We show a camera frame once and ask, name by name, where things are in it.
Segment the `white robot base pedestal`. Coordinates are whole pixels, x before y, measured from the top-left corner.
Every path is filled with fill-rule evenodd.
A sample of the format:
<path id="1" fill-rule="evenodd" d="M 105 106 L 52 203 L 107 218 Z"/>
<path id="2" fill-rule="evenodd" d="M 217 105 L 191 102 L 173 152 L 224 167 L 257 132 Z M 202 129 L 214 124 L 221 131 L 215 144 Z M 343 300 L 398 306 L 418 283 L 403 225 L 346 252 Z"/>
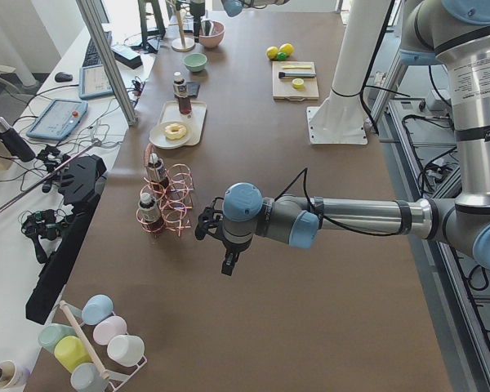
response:
<path id="1" fill-rule="evenodd" d="M 311 144 L 367 144 L 363 89 L 393 6 L 392 1 L 355 1 L 351 6 L 330 94 L 319 107 L 307 109 Z"/>

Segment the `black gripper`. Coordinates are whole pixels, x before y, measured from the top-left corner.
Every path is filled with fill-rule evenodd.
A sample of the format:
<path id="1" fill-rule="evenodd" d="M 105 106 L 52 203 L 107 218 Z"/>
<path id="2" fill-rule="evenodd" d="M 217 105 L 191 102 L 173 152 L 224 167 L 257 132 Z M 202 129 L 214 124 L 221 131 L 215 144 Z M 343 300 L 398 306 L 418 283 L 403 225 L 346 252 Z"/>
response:
<path id="1" fill-rule="evenodd" d="M 193 37 L 195 42 L 199 42 L 201 31 L 201 18 L 205 15 L 204 0 L 189 0 L 189 12 L 193 16 Z"/>
<path id="2" fill-rule="evenodd" d="M 205 207 L 198 216 L 194 235 L 197 240 L 203 240 L 206 235 L 209 235 L 224 244 L 225 257 L 222 262 L 221 273 L 231 275 L 239 259 L 238 246 L 230 242 L 224 235 L 224 216 L 223 211 L 216 207 L 218 200 L 223 201 L 224 199 L 215 197 L 211 204 Z"/>

